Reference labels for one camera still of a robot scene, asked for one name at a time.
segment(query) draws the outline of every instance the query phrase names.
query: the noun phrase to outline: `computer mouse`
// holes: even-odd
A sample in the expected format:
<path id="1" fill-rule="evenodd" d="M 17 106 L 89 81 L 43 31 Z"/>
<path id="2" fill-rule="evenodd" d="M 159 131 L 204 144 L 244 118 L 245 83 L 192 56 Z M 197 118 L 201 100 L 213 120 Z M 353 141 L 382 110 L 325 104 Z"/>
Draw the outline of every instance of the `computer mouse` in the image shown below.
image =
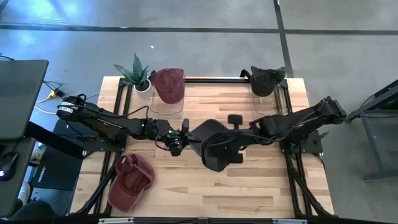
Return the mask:
<path id="1" fill-rule="evenodd" d="M 15 174 L 18 153 L 7 152 L 0 159 L 0 181 L 11 180 Z"/>

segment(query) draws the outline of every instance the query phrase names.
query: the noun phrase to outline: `gray floor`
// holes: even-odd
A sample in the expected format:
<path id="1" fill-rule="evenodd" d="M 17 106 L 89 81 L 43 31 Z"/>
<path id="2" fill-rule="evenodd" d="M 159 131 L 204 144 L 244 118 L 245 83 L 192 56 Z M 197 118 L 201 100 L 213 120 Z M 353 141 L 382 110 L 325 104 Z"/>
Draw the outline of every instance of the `gray floor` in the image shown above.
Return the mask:
<path id="1" fill-rule="evenodd" d="M 286 29 L 396 30 L 395 0 L 279 0 Z M 20 7 L 30 4 L 31 7 Z M 277 28 L 271 0 L 10 0 L 3 24 L 122 27 Z M 102 77 L 134 53 L 151 69 L 182 67 L 187 75 L 237 76 L 255 65 L 284 64 L 278 34 L 62 32 L 0 30 L 0 52 L 50 61 L 46 80 L 69 94 L 97 94 Z M 305 79 L 311 104 L 330 95 L 349 113 L 397 79 L 398 38 L 375 35 L 287 35 L 294 77 Z M 44 86 L 39 99 L 47 96 Z M 55 111 L 58 102 L 42 105 Z M 52 129 L 56 117 L 34 111 L 32 121 Z M 326 175 L 337 215 L 398 222 L 398 179 L 364 183 L 375 172 L 360 122 L 325 126 Z"/>

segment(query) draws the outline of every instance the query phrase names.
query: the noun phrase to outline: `maroon cap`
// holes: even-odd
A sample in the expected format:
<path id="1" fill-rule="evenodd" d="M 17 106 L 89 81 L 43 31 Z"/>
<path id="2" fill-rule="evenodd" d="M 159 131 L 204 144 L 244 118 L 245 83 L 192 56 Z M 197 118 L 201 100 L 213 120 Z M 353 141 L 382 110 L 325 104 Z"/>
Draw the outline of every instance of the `maroon cap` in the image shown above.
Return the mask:
<path id="1" fill-rule="evenodd" d="M 178 103 L 185 93 L 184 70 L 181 68 L 164 68 L 150 76 L 157 94 L 165 103 Z"/>
<path id="2" fill-rule="evenodd" d="M 109 190 L 108 202 L 122 212 L 129 212 L 154 182 L 154 169 L 142 156 L 126 154 L 116 163 L 116 175 Z"/>

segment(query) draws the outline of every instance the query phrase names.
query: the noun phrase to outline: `black monitor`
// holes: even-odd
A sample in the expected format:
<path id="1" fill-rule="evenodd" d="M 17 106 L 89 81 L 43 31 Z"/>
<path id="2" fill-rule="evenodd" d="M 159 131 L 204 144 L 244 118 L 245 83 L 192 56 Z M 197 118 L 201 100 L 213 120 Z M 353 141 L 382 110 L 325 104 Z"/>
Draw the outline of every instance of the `black monitor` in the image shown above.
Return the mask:
<path id="1" fill-rule="evenodd" d="M 23 137 L 48 65 L 47 60 L 0 61 L 0 140 Z"/>

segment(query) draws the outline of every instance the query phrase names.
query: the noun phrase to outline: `wood grain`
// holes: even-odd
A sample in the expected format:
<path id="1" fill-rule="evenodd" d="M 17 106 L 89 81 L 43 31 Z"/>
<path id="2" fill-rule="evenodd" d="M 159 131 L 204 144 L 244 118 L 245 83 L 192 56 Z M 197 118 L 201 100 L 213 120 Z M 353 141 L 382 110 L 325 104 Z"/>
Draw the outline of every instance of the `wood grain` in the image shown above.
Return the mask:
<path id="1" fill-rule="evenodd" d="M 113 110 L 119 77 L 104 77 L 98 106 Z M 294 111 L 308 107 L 304 81 L 288 78 L 289 92 Z M 130 111 L 141 106 L 152 110 L 165 109 L 154 97 L 151 100 L 138 98 L 134 92 Z M 122 113 L 124 100 L 120 107 Z M 153 118 L 166 118 L 173 128 L 181 126 L 182 118 L 190 119 L 190 129 L 206 119 L 214 118 L 227 124 L 227 115 L 243 115 L 244 125 L 265 116 L 276 114 L 275 96 L 256 98 L 245 84 L 197 84 L 188 83 L 185 88 L 183 111 L 159 114 L 152 111 Z M 140 111 L 131 118 L 143 118 Z M 112 216 L 131 217 L 293 217 L 292 199 L 284 156 L 277 144 L 271 146 L 250 146 L 245 151 L 242 164 L 231 164 L 223 172 L 213 172 L 201 163 L 193 149 L 187 147 L 179 157 L 157 149 L 152 141 L 127 140 L 126 153 L 144 156 L 155 169 L 155 182 L 144 194 L 136 209 L 122 213 L 113 209 Z M 78 179 L 72 212 L 77 211 L 90 197 L 100 178 L 104 154 L 93 153 L 83 161 Z M 320 203 L 333 213 L 328 184 L 323 166 L 312 155 L 303 155 L 308 187 Z M 300 206 L 303 209 L 302 193 L 298 190 Z M 103 206 L 108 198 L 104 193 Z"/>

